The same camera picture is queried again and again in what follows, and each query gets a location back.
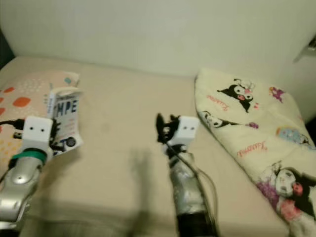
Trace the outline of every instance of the beige bed sheet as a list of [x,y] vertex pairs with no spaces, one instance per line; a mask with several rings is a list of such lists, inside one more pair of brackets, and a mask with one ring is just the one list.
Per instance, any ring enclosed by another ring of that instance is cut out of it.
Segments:
[[[129,217],[142,209],[149,220],[170,230],[168,236],[176,236],[172,187],[166,157],[156,142],[155,117],[158,112],[196,116],[194,79],[17,57],[0,71],[0,84],[21,74],[52,69],[80,74],[84,95],[79,126],[84,145],[45,167],[35,201],[45,198],[51,213],[58,213],[53,203]],[[216,184],[222,236],[287,236],[283,221],[205,127],[199,128],[190,151]],[[48,217],[35,206],[31,214]]]

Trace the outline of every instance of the black handle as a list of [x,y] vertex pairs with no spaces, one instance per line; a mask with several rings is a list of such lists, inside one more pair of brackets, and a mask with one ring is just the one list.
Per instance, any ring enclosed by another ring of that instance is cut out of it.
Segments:
[[22,133],[21,132],[15,132],[13,134],[13,138],[15,138],[15,139],[22,139]]
[[179,237],[218,237],[215,226],[204,212],[177,216]]
[[56,145],[51,145],[50,146],[52,150],[54,151],[61,151],[64,152],[66,149],[64,147],[56,146]]
[[19,237],[20,232],[13,230],[0,230],[0,237]]

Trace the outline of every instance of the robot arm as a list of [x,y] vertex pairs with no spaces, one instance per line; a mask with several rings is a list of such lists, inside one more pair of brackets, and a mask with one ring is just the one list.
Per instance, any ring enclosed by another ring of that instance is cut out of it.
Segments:
[[217,237],[216,224],[210,218],[208,203],[201,186],[193,156],[187,153],[194,140],[199,120],[194,117],[170,116],[164,123],[157,116],[158,142],[169,157],[170,179],[180,237]]
[[53,156],[52,147],[54,150],[63,148],[52,145],[57,129],[55,120],[29,116],[25,121],[18,119],[7,123],[23,132],[13,135],[16,139],[22,139],[22,147],[12,157],[8,171],[1,179],[0,230],[18,232],[30,208],[42,167]]

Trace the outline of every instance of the mattress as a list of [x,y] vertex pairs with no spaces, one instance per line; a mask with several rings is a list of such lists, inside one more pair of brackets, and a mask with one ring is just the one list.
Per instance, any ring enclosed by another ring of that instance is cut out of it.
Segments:
[[[120,216],[130,220],[132,226],[139,213],[146,213],[138,228],[152,226],[145,231],[148,236],[161,235],[157,230],[162,228],[166,230],[164,236],[176,236],[172,186],[167,158],[156,142],[155,117],[158,112],[197,116],[194,79],[17,57],[0,71],[0,84],[43,70],[80,74],[79,88],[84,94],[79,129],[84,145],[45,166],[34,198],[38,204],[34,204],[30,216],[82,219],[84,215],[77,212],[67,215],[71,206],[72,210],[89,210],[91,215]],[[285,223],[202,125],[190,152],[216,185],[222,236],[287,236]]]

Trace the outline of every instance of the black cable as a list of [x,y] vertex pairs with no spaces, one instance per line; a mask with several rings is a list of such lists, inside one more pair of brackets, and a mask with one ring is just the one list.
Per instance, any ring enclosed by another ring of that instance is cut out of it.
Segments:
[[213,199],[214,199],[214,202],[213,202],[213,215],[214,215],[214,219],[217,220],[218,219],[218,196],[217,196],[217,191],[216,191],[216,186],[215,186],[215,183],[214,181],[211,179],[211,177],[205,173],[203,170],[201,169],[198,169],[198,172],[202,175],[204,175],[204,177],[206,178],[206,180],[209,182],[210,184],[210,188],[212,190],[212,194],[213,194]]
[[7,121],[2,121],[2,122],[0,122],[0,125],[4,125],[4,124],[13,125],[13,124],[14,124],[14,120],[7,120]]
[[18,130],[23,130],[24,127],[24,119],[17,119],[17,120],[7,120],[0,122],[0,125],[9,124],[14,126]]

